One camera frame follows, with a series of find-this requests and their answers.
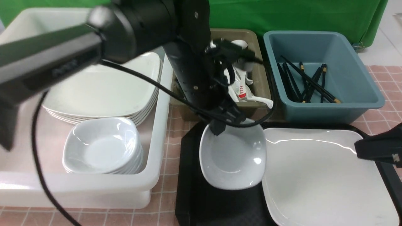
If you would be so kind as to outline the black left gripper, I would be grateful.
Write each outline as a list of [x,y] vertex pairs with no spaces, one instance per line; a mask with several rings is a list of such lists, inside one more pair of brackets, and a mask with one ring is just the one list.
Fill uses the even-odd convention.
[[215,136],[224,132],[226,125],[238,126],[246,120],[245,113],[228,95],[214,103],[211,109],[195,107],[195,113],[203,122],[210,124],[210,130]]

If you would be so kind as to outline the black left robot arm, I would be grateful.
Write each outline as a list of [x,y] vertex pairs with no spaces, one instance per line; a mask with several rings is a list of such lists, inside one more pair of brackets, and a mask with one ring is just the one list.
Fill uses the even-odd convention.
[[207,0],[113,0],[75,27],[1,45],[1,146],[12,150],[19,105],[83,69],[122,64],[163,47],[188,105],[219,135],[245,115],[223,70],[239,59],[226,40],[210,46]]

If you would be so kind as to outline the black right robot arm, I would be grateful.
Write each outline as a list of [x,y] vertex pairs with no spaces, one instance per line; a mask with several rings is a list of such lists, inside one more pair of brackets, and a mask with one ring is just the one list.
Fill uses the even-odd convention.
[[402,124],[387,132],[364,138],[355,144],[359,159],[389,163],[402,167]]

